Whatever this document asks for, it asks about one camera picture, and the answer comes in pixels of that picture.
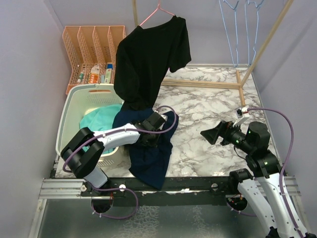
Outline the navy blue t shirt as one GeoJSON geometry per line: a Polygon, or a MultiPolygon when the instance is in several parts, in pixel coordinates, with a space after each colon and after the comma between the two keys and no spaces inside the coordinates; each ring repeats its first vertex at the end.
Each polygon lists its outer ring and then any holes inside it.
{"type": "Polygon", "coordinates": [[[171,138],[179,121],[179,116],[172,111],[166,112],[164,115],[167,116],[167,121],[162,129],[166,130],[170,127],[172,129],[159,135],[156,147],[146,147],[138,143],[123,146],[130,157],[130,173],[141,182],[157,190],[162,189],[164,184],[173,148],[171,138]]]}

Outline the teal t shirt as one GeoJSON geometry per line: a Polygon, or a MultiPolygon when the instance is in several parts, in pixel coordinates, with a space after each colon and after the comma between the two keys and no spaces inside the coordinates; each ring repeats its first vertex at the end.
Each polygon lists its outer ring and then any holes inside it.
{"type": "Polygon", "coordinates": [[[120,112],[121,104],[99,107],[83,116],[79,122],[80,128],[88,127],[91,131],[112,129],[115,116],[120,112]]]}

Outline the light blue wire hanger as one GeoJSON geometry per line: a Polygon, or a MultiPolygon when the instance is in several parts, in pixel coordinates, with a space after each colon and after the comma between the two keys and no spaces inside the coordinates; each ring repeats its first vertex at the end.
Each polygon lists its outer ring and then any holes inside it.
{"type": "Polygon", "coordinates": [[[246,0],[244,3],[245,27],[247,36],[247,56],[250,66],[257,55],[257,42],[260,22],[260,10],[264,0],[246,0]]]}

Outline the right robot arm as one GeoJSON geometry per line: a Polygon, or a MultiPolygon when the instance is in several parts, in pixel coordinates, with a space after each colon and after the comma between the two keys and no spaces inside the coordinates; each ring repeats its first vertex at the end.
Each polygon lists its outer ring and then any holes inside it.
{"type": "Polygon", "coordinates": [[[270,133],[259,121],[249,124],[246,133],[231,121],[221,121],[216,127],[200,133],[214,145],[232,144],[246,153],[247,168],[231,171],[228,190],[240,193],[251,206],[268,238],[314,238],[304,226],[287,192],[282,167],[268,149],[270,133]]]}

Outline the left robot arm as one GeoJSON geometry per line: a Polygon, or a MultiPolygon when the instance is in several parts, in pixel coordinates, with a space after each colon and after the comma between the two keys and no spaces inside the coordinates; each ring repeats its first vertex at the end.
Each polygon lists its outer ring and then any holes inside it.
{"type": "Polygon", "coordinates": [[[154,146],[166,120],[167,116],[153,112],[142,122],[130,122],[115,129],[91,131],[82,128],[61,151],[62,169],[89,182],[97,195],[105,195],[109,191],[109,179],[97,166],[103,152],[129,144],[154,146]]]}

